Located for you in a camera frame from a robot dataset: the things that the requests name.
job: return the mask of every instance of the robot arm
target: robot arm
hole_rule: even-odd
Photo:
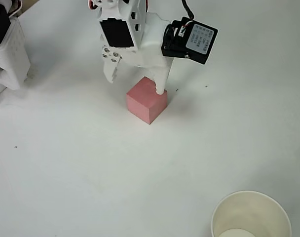
[[[104,74],[109,82],[116,76],[120,61],[149,69],[162,94],[173,58],[186,58],[205,64],[218,30],[197,21],[182,0],[188,17],[172,24],[155,13],[147,13],[148,0],[88,0],[105,40],[102,50]],[[112,54],[120,55],[119,60]]]
[[[0,84],[19,89],[26,79],[30,62],[24,47],[24,34],[16,14],[22,7],[17,0],[13,11],[12,0],[0,0]]]

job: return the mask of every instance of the white robot part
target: white robot part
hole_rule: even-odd
[[[147,68],[156,92],[163,94],[174,58],[164,57],[161,46],[169,21],[147,13],[147,0],[91,0],[102,31],[104,74],[114,82],[118,64]]]
[[[10,21],[11,25],[0,44],[0,84],[17,90],[27,77],[30,62],[21,25],[15,17]]]
[[[138,51],[114,49],[104,45],[102,56],[104,74],[109,82],[116,78],[117,66],[123,62],[142,68],[147,68],[153,75],[157,94],[163,94],[174,58],[164,57],[161,46],[163,33],[169,21],[162,20],[155,13],[147,13],[146,25]]]
[[[114,50],[137,51],[146,24],[146,0],[93,0],[105,44]]]

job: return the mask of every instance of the black cable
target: black cable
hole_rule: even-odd
[[[17,0],[17,8],[11,12],[9,12],[7,15],[10,16],[12,15],[15,11],[17,11],[18,9],[20,9],[20,7],[22,6],[22,1],[21,0]]]
[[[185,9],[185,11],[187,12],[188,14],[188,17],[190,18],[190,20],[193,20],[194,19],[194,13],[191,11],[190,7],[188,6],[186,0],[182,0],[182,3],[183,3],[183,7]]]

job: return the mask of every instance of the white paper cup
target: white paper cup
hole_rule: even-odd
[[[254,191],[240,191],[225,197],[216,207],[213,237],[291,237],[287,213],[271,197]]]

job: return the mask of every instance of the pink cube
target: pink cube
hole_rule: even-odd
[[[155,83],[149,78],[142,78],[127,93],[127,108],[135,116],[151,124],[167,107],[167,91],[158,95]]]

